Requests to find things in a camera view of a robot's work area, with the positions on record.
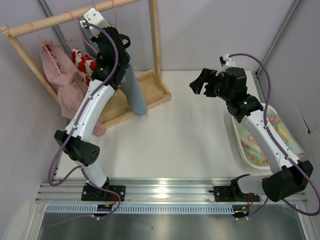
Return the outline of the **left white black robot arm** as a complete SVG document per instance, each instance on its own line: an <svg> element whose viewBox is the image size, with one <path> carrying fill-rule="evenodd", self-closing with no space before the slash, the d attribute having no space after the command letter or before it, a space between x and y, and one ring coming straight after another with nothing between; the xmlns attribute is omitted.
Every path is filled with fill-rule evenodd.
<svg viewBox="0 0 320 240"><path fill-rule="evenodd" d="M112 194L110 181L97 162L100 148L90 143L90 138L102 110L115 94L129 67L130 55L126 49L131 41L112 26L101 28L92 23L87 26L92 32L97 31L92 38L99 48L96 67L75 116L64 131L56 131L54 138L60 150L81 169L89 185Z"/></svg>

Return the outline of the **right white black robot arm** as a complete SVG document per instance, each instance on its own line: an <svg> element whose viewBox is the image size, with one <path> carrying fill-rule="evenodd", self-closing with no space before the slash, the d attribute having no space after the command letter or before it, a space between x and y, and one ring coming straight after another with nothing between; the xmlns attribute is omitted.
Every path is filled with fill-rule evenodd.
<svg viewBox="0 0 320 240"><path fill-rule="evenodd" d="M221 98L228 112L235 117L261 149L272 172L269 176L245 175L236 178L244 194L266 195L278 202L306 189L307 178L314 168L310 161L302 161L280 138L273 126L264 121L264 107L247 91L247 75L239 67L230 67L223 73L204 68L199 77L190 83L195 94Z"/></svg>

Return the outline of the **light blue denim skirt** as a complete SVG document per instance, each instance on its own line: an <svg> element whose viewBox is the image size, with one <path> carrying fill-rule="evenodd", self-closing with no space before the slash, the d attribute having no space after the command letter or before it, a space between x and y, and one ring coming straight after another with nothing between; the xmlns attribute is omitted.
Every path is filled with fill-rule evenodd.
<svg viewBox="0 0 320 240"><path fill-rule="evenodd" d="M82 27L81 33L83 34L84 39L92 46L92 48L87 44L85 45L85 50L88 54L93 57L97 57L99 52L98 45L92 41L93 35L89 27ZM143 93L140 89L132 61L129 61L129 66L125 70L124 74L125 82L122 82L120 85L121 91L125 94L128 106L131 111L137 116L144 116L147 114L147 104L145 102Z"/></svg>

